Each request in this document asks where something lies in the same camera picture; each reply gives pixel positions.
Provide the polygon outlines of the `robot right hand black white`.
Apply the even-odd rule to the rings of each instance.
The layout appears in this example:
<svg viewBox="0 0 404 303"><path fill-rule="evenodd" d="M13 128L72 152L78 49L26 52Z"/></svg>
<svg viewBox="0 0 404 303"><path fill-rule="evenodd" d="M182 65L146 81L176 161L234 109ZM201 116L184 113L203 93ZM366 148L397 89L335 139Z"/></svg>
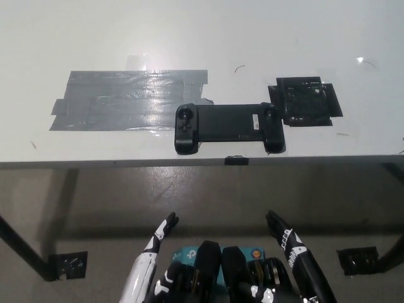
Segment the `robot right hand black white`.
<svg viewBox="0 0 404 303"><path fill-rule="evenodd" d="M296 231L273 210L267 213L266 220L292 269L300 294L276 286L251 285L247 297L253 302L336 302L322 269Z"/></svg>

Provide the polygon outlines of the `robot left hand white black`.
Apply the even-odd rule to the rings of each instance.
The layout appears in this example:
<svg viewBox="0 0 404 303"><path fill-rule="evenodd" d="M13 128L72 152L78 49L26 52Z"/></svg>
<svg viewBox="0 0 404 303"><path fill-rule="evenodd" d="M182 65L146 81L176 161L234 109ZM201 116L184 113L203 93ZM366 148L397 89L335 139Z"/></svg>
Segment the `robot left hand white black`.
<svg viewBox="0 0 404 303"><path fill-rule="evenodd" d="M179 221L172 212L157 227L143 252L135 259L121 294L120 302L168 302L173 294L175 281L183 269L182 263L174 261L155 285L152 281L157 268L157 257L163 240L169 236Z"/></svg>

